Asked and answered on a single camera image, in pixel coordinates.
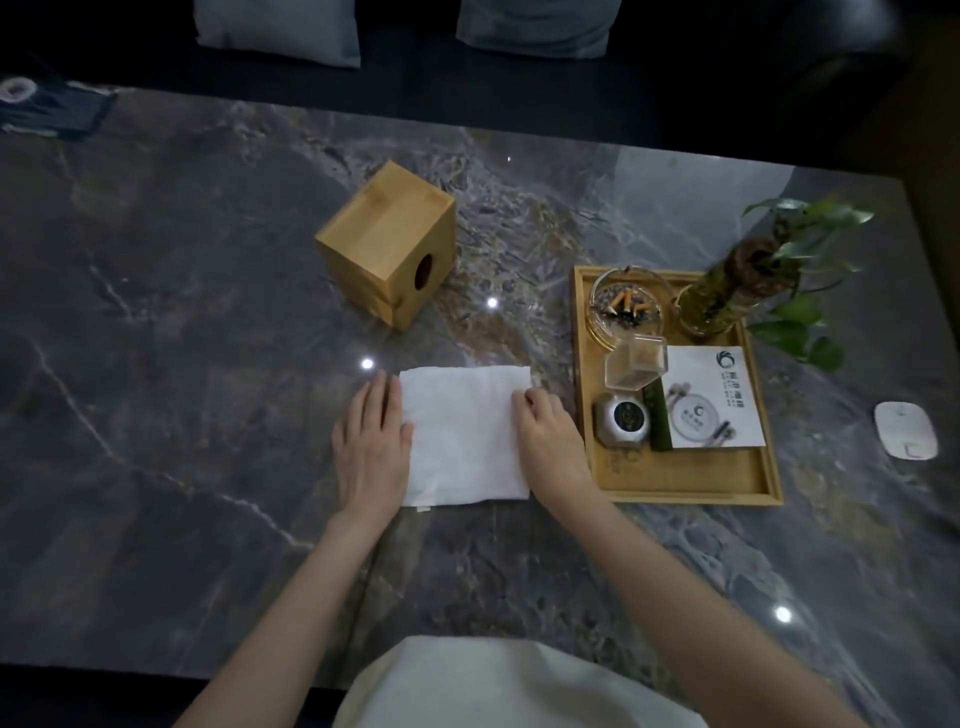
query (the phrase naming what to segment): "bamboo tissue box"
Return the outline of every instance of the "bamboo tissue box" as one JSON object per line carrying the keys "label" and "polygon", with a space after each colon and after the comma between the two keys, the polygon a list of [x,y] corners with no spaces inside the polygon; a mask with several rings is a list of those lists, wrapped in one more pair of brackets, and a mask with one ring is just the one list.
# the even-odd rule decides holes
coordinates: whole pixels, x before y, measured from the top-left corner
{"label": "bamboo tissue box", "polygon": [[388,161],[317,233],[348,299],[403,331],[456,259],[453,198]]}

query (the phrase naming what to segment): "hand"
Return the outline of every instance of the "hand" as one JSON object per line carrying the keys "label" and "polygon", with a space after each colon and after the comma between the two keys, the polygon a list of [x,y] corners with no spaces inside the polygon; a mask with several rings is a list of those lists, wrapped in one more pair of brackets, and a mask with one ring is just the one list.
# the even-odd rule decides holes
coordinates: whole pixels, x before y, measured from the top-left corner
{"label": "hand", "polygon": [[400,379],[380,371],[353,397],[330,435],[341,513],[379,537],[407,492],[414,426],[401,424]]}
{"label": "hand", "polygon": [[542,389],[516,391],[514,422],[527,485],[562,525],[599,494],[584,440],[560,398]]}

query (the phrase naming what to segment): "white towel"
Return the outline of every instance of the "white towel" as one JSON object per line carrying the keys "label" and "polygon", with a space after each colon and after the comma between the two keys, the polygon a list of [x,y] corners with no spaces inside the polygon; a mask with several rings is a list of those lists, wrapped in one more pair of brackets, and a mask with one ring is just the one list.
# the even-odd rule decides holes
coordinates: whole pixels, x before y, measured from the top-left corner
{"label": "white towel", "polygon": [[415,426],[403,505],[530,497],[510,402],[531,386],[530,367],[422,367],[400,384],[403,420]]}

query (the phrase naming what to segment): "wooden tray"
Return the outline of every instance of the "wooden tray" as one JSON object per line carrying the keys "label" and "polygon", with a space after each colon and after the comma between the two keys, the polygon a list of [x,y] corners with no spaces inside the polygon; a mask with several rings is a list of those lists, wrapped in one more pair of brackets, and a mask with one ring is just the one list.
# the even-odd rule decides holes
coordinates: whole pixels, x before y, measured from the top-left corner
{"label": "wooden tray", "polygon": [[[604,271],[602,266],[573,268],[573,350],[577,386],[577,422],[587,443],[587,460],[593,477],[611,500],[643,503],[726,503],[728,505],[783,505],[780,475],[774,458],[767,411],[756,377],[750,339],[741,324],[707,341],[696,341],[679,327],[670,292],[647,279],[645,285],[660,299],[664,335],[670,344],[739,346],[747,357],[750,382],[756,395],[765,448],[677,449],[654,452],[647,444],[641,450],[607,449],[593,437],[592,403],[604,391],[604,357],[608,350],[597,343],[587,328],[590,287]],[[699,273],[660,271],[675,293],[700,277]],[[611,277],[629,280],[629,275]]]}

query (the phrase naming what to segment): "logo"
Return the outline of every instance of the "logo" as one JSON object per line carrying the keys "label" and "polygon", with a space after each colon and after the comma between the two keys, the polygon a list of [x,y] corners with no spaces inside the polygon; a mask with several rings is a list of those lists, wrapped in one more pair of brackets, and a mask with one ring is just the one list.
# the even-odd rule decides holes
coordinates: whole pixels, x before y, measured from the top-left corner
{"label": "logo", "polygon": [[733,354],[730,352],[720,352],[717,354],[717,364],[719,364],[723,369],[729,369],[736,364],[736,359],[733,358]]}

